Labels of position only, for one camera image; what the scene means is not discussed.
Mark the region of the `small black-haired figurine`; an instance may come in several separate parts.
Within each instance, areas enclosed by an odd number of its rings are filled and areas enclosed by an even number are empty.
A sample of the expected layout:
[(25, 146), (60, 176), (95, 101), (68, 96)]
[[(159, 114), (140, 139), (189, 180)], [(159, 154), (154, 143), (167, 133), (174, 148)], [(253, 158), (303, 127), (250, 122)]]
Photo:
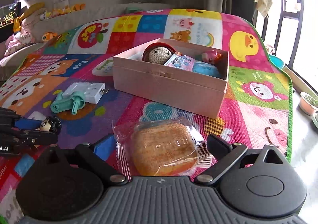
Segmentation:
[(36, 130), (47, 131), (58, 135), (61, 131), (61, 120), (57, 116), (48, 116), (41, 122)]

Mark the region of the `packaged round orange bread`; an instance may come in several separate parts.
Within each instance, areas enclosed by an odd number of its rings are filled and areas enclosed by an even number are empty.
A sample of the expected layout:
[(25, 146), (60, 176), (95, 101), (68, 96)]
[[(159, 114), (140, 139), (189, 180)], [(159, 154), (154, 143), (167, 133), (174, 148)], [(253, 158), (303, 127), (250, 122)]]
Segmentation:
[(113, 126), (119, 170), (134, 176), (190, 176), (212, 165), (206, 140), (185, 118)]

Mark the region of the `pink cardboard box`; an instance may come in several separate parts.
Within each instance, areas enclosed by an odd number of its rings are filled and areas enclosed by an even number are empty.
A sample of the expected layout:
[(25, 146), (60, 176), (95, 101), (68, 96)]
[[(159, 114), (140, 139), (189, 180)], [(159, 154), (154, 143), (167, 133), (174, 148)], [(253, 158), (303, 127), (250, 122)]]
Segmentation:
[(229, 53), (216, 65), (222, 78), (211, 77), (169, 66), (144, 62), (142, 55), (152, 43), (163, 42), (176, 51), (195, 58), (210, 50), (207, 46), (176, 40), (155, 39), (113, 57), (114, 87), (141, 98), (159, 102), (208, 118), (216, 118), (226, 94)]

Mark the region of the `blue white snack packet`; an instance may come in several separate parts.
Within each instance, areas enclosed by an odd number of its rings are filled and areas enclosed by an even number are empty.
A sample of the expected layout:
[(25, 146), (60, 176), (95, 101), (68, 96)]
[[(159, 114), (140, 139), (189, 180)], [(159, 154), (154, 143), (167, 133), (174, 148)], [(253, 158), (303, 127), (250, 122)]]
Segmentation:
[(201, 61), (195, 61), (192, 67), (192, 72), (222, 78), (222, 75), (219, 73), (216, 66)]

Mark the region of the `colourful cartoon play mat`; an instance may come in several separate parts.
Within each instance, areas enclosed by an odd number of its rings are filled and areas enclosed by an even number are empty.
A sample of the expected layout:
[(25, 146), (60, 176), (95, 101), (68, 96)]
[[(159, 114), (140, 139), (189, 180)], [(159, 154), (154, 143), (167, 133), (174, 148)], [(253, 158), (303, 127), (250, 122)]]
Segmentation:
[(1, 87), (1, 223), (300, 223), (292, 82), (244, 19), (81, 24)]

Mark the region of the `black metal rack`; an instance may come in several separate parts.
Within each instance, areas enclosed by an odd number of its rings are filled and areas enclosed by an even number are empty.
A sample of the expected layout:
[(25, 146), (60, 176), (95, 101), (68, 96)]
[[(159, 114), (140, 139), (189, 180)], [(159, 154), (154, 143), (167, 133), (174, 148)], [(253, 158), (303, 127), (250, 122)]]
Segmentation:
[(292, 69), (299, 48), (304, 18), (304, 0), (273, 0), (265, 17), (261, 38), (270, 54)]

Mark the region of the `crochet doll red hat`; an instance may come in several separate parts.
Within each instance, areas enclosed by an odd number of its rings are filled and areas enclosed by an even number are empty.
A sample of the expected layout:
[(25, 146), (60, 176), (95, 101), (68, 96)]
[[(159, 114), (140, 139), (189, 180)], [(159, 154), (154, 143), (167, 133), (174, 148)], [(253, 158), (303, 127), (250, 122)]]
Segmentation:
[(175, 53), (176, 50), (169, 44), (155, 42), (145, 48), (142, 60), (144, 62), (164, 65)]

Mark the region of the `pink Volcano snack box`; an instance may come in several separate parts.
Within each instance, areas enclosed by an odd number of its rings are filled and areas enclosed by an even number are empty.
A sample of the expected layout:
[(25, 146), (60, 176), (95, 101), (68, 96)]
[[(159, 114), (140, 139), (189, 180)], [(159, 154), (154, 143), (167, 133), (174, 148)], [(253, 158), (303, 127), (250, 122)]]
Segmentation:
[(180, 52), (176, 52), (164, 63), (164, 66), (185, 71), (192, 71), (195, 61), (196, 60), (192, 57), (184, 55)]

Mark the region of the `teal plastic toy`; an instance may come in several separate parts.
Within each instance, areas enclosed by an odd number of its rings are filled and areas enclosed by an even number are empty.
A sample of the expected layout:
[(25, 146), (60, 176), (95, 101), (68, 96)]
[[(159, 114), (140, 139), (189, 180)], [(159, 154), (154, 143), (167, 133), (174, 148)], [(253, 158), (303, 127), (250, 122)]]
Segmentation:
[(72, 115), (76, 115), (78, 110), (85, 107), (85, 103), (86, 100), (83, 92), (76, 91), (65, 97), (60, 92), (57, 94), (55, 101), (50, 105), (50, 110), (55, 114), (71, 111)]

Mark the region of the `white USB charger box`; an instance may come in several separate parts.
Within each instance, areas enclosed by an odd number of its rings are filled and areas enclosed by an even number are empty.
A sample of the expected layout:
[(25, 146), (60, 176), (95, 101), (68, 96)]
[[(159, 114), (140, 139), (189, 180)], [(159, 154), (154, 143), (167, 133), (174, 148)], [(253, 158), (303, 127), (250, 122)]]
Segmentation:
[(107, 94), (109, 89), (104, 83), (73, 83), (63, 93), (63, 98), (68, 98), (72, 94), (80, 95), (85, 102), (97, 104), (104, 94)]

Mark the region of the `teal bowl on sill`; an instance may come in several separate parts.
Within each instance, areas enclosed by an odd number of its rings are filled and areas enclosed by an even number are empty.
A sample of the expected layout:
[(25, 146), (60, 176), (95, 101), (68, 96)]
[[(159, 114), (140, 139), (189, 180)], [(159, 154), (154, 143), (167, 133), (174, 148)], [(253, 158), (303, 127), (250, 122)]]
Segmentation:
[(285, 67), (284, 61), (279, 59), (275, 55), (269, 55), (269, 58), (270, 58), (271, 63), (274, 64), (280, 70), (282, 70)]

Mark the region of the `beige bed headboard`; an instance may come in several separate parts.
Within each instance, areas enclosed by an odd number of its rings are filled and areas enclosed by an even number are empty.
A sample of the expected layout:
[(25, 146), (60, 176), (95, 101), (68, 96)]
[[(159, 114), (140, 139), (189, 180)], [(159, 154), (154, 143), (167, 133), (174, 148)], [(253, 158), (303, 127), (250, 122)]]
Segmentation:
[(112, 6), (87, 6), (78, 12), (54, 17), (44, 22), (38, 22), (31, 30), (31, 33), (35, 36), (36, 41), (40, 42), (42, 40), (42, 36), (47, 32), (62, 34), (67, 30), (73, 29), (85, 23), (103, 18), (124, 15), (124, 10), (126, 7), (140, 8), (145, 12), (155, 9), (172, 9), (175, 6), (171, 4), (115, 4)]

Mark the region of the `pink small plant pot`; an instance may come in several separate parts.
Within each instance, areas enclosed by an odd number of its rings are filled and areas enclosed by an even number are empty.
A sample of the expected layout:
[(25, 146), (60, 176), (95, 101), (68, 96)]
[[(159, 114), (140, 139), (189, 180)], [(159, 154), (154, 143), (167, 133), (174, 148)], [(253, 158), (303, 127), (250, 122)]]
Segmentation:
[(300, 93), (299, 107), (309, 116), (313, 116), (317, 112), (317, 100), (306, 92)]

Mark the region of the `pink round toy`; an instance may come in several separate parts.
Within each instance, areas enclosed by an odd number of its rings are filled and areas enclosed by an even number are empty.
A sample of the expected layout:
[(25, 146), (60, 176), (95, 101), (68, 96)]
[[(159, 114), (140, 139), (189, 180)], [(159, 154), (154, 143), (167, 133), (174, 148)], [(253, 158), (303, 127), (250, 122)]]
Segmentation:
[(222, 59), (222, 57), (223, 55), (214, 49), (208, 50), (201, 54), (202, 61), (212, 65), (217, 64)]

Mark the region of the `hanging cream cloth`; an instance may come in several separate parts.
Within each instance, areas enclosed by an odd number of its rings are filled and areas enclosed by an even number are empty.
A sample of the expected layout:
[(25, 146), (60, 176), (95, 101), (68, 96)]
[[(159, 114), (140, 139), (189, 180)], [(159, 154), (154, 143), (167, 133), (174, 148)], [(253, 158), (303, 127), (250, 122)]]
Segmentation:
[(254, 0), (254, 2), (256, 3), (256, 10), (265, 18), (272, 6), (272, 0)]

